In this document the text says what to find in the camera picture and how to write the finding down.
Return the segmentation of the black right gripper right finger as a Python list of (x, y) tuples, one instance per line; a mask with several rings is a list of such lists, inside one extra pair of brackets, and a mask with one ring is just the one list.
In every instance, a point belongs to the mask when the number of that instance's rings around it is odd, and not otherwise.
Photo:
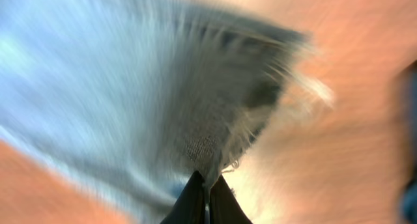
[(252, 224), (235, 199), (223, 176), (210, 191), (211, 224)]

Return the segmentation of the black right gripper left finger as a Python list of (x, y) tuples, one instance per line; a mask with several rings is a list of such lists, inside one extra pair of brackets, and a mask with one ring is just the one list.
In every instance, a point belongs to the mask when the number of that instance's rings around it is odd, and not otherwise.
[(170, 213), (160, 224), (204, 224), (205, 200), (203, 195), (203, 177), (195, 171)]

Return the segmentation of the light blue jeans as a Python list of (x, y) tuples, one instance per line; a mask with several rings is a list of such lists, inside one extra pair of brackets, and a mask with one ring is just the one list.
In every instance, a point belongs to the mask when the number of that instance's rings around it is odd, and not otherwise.
[(199, 171), (213, 192), (272, 117), (331, 90), (304, 34), (219, 3), (1, 0), (1, 140), (140, 223)]

